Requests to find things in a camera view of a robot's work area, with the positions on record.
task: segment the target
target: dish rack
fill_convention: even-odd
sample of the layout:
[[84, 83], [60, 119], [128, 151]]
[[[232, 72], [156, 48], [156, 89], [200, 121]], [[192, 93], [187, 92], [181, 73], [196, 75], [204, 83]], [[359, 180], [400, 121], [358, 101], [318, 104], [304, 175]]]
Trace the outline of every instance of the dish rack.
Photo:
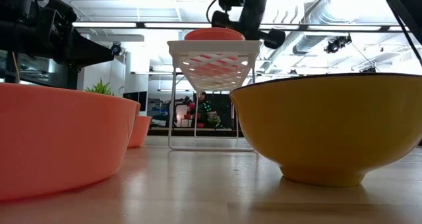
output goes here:
[[[173, 86], [171, 88], [170, 118], [168, 146], [173, 150], [201, 150], [201, 151], [238, 151], [251, 152], [253, 149], [243, 148], [175, 148], [171, 145], [173, 129], [173, 107], [176, 90], [176, 68], [180, 68], [192, 87], [200, 94], [206, 90], [232, 91], [242, 86], [249, 72], [255, 83], [255, 61], [258, 57], [260, 41], [237, 40], [191, 40], [170, 41], [169, 52], [173, 57]], [[198, 113], [198, 96], [196, 97], [196, 114]], [[239, 127], [236, 123], [236, 139], [239, 137]]]

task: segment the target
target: wire rack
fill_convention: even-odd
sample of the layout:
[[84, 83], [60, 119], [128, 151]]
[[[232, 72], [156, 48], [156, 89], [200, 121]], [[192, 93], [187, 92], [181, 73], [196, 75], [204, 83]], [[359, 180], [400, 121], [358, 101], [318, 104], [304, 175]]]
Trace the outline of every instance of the wire rack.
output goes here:
[[173, 66], [181, 69], [192, 87], [232, 91], [255, 68], [260, 41], [173, 41], [168, 42]]

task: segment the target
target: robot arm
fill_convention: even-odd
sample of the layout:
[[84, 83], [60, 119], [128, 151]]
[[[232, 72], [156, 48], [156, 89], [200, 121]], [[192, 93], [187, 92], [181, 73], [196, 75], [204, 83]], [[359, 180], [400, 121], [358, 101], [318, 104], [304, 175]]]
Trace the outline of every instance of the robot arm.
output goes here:
[[[219, 5], [225, 11], [216, 11], [212, 16], [212, 26], [232, 28], [241, 32], [246, 40], [264, 40], [265, 46], [276, 49], [284, 43], [286, 33], [280, 30], [271, 30], [264, 33], [259, 26], [264, 16], [267, 0], [218, 0]], [[228, 11], [232, 7], [243, 7], [239, 22], [229, 19]]]
[[0, 49], [52, 58], [82, 68], [111, 61], [111, 50], [82, 37], [73, 28], [76, 14], [60, 0], [0, 0]]

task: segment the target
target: light fixture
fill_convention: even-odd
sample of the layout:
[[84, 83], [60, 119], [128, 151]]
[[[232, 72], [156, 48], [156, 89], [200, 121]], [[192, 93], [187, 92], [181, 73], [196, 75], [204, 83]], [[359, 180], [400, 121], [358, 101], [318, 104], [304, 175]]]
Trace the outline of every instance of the light fixture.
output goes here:
[[271, 30], [273, 28], [278, 29], [278, 30], [297, 30], [299, 29], [298, 25], [284, 25], [284, 24], [261, 24], [259, 26], [260, 30]]
[[[405, 29], [407, 31], [410, 31], [409, 27], [407, 27], [407, 26], [405, 27]], [[391, 27], [389, 27], [388, 31], [402, 31], [402, 28], [400, 26], [391, 26]]]
[[[196, 90], [184, 90], [184, 89], [176, 89], [176, 92], [196, 92]], [[157, 92], [171, 92], [171, 89], [158, 89]], [[216, 92], [221, 92], [221, 93], [229, 93], [230, 91], [205, 91], [205, 93], [216, 93]]]
[[283, 76], [283, 77], [292, 77], [292, 76], [299, 76], [295, 74], [277, 74], [277, 73], [255, 73], [255, 76]]
[[74, 22], [78, 28], [136, 28], [135, 22]]
[[199, 29], [199, 28], [210, 28], [210, 23], [184, 23], [184, 22], [155, 22], [155, 23], [145, 23], [146, 28], [180, 28], [180, 29]]
[[172, 72], [131, 72], [131, 74], [139, 74], [139, 75], [173, 75]]
[[[193, 92], [194, 90], [176, 89], [176, 92]], [[157, 92], [171, 92], [171, 89], [158, 89]]]
[[381, 26], [354, 26], [354, 25], [335, 25], [335, 26], [308, 26], [308, 30], [341, 30], [341, 31], [379, 31]]

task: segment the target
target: orange plate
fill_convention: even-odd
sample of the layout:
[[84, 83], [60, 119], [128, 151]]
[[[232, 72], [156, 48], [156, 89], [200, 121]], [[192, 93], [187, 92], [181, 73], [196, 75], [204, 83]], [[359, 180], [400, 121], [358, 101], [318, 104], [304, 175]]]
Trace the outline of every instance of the orange plate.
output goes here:
[[0, 200], [59, 192], [120, 168], [139, 111], [129, 99], [0, 84]]
[[205, 28], [188, 33], [185, 40], [245, 40], [243, 34], [226, 28]]

